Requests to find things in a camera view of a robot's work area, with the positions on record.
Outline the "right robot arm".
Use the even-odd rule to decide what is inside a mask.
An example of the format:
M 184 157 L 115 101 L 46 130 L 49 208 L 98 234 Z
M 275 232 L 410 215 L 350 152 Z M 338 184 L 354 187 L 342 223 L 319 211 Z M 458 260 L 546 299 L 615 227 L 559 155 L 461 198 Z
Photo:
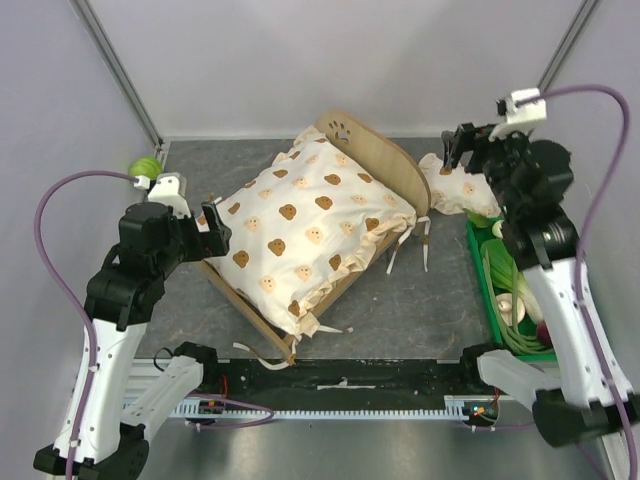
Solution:
M 561 207 L 574 180 L 570 154 L 551 140 L 523 133 L 492 139 L 491 125 L 445 131 L 443 163 L 481 174 L 504 218 L 503 239 L 532 287 L 555 351 L 553 378 L 505 349 L 480 349 L 458 368 L 458 381 L 477 394 L 494 386 L 531 411 L 542 438 L 562 447 L 620 432 L 639 421 L 639 395 L 606 339 L 577 258 L 579 235 Z

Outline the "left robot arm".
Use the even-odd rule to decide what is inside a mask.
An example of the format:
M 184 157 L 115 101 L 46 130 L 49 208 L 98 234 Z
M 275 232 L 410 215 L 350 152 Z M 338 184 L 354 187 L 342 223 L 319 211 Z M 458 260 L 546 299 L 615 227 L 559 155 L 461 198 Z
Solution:
M 126 209 L 118 243 L 87 284 L 79 376 L 61 433 L 35 454 L 36 470 L 78 479 L 136 479 L 175 408 L 192 391 L 208 393 L 218 385 L 216 350 L 185 342 L 152 385 L 132 404 L 124 403 L 135 353 L 167 278 L 182 263 L 229 251 L 231 231 L 215 205 L 205 202 L 202 210 L 198 222 L 157 202 Z

